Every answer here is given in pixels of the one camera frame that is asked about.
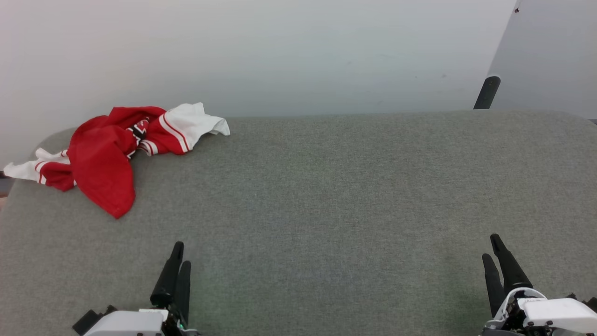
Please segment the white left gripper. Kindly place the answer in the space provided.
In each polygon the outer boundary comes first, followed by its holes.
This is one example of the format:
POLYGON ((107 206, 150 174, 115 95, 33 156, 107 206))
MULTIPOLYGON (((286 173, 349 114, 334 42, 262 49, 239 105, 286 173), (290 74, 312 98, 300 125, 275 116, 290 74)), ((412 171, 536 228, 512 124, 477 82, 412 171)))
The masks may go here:
POLYGON ((199 336, 188 327, 191 262, 183 262, 185 245, 176 242, 166 260, 151 295, 152 306, 159 309, 116 310, 98 320, 84 336, 199 336), (161 310, 173 302, 180 318, 161 310))

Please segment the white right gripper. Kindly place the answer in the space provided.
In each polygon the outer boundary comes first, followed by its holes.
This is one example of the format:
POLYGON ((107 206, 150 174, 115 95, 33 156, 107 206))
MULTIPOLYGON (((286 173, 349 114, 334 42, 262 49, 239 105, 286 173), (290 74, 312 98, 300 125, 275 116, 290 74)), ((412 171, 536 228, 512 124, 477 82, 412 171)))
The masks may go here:
POLYGON ((491 246, 502 277, 488 253, 482 255, 492 319, 482 336, 594 336, 597 333, 596 298, 579 301, 572 295, 548 299, 533 285, 499 234, 491 246))

